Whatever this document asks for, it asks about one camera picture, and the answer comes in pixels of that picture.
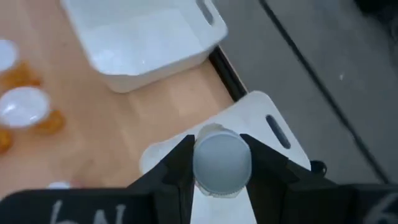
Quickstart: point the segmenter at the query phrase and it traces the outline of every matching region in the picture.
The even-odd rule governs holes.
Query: wooden table
[[[127,186],[142,152],[233,103],[209,61],[128,94],[108,90],[88,65],[58,0],[1,0],[0,36],[14,40],[67,117],[54,136],[16,133],[0,157],[0,197],[77,180]]]

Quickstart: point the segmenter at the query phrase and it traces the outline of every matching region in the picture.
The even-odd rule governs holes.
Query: plastic cup
[[[39,86],[27,62],[20,58],[17,45],[11,40],[0,39],[0,85],[5,90],[20,86]]]
[[[0,97],[0,123],[12,129],[32,129],[52,134],[65,124],[62,114],[50,105],[48,95],[34,87],[11,89]]]
[[[249,146],[232,130],[220,124],[205,126],[193,151],[196,185],[205,195],[234,198],[251,177]]]

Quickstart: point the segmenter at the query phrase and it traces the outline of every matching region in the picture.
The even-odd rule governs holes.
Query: white container
[[[125,93],[201,64],[227,35],[211,0],[61,0],[93,68]]]

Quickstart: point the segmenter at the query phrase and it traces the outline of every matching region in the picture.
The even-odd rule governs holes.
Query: orange cup
[[[20,86],[39,86],[41,80],[26,61],[21,59],[17,45],[0,39],[0,85],[5,90]]]

